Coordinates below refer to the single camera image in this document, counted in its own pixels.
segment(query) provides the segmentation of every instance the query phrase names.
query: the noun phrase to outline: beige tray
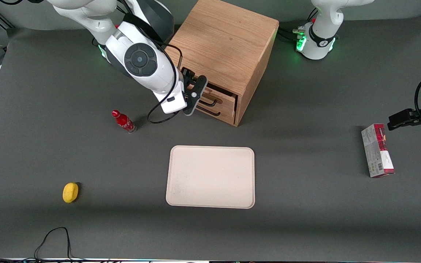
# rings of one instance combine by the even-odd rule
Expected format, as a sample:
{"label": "beige tray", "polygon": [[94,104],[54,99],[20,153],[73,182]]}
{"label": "beige tray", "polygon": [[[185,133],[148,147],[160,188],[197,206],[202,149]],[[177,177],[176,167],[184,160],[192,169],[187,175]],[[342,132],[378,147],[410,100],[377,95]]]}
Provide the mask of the beige tray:
{"label": "beige tray", "polygon": [[252,208],[253,150],[213,146],[173,147],[166,199],[169,205]]}

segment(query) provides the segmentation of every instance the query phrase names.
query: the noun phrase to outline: wooden drawer unit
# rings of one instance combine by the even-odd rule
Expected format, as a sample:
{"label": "wooden drawer unit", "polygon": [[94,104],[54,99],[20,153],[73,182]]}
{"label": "wooden drawer unit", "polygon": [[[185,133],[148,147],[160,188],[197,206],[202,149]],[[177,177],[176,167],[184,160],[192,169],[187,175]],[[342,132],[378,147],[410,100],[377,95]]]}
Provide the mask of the wooden drawer unit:
{"label": "wooden drawer unit", "polygon": [[225,90],[217,91],[207,87],[197,109],[226,123],[233,124],[236,112],[236,95]]}
{"label": "wooden drawer unit", "polygon": [[[239,125],[266,70],[278,27],[277,20],[220,0],[197,2],[170,41],[183,52],[182,66],[209,81],[197,110]],[[166,51],[177,65],[179,52]]]}

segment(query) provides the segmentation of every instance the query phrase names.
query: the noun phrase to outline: yellow sponge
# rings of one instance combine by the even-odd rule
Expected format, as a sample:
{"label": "yellow sponge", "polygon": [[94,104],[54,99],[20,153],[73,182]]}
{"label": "yellow sponge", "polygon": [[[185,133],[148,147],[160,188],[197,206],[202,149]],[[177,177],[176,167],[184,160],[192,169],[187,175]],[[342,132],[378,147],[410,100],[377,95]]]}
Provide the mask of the yellow sponge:
{"label": "yellow sponge", "polygon": [[79,193],[79,186],[77,183],[68,183],[63,189],[63,200],[66,203],[71,203],[76,200],[77,194]]}

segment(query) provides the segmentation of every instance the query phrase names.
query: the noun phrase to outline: product box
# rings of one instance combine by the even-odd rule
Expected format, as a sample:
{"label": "product box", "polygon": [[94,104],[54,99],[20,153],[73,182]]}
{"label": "product box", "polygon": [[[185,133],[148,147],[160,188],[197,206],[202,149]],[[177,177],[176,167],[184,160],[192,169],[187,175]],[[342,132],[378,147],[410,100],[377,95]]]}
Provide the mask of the product box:
{"label": "product box", "polygon": [[374,124],[361,132],[368,161],[369,176],[382,178],[394,173],[391,157],[386,147],[384,124]]}

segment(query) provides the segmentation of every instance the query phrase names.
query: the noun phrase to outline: wooden box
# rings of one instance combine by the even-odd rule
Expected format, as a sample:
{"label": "wooden box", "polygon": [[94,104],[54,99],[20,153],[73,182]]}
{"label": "wooden box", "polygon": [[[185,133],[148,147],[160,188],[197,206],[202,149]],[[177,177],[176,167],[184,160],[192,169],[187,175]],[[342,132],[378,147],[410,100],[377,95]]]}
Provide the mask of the wooden box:
{"label": "wooden box", "polygon": [[[199,0],[170,41],[182,67],[209,84],[198,110],[238,126],[266,70],[279,21],[220,0]],[[167,47],[175,65],[179,52]]]}

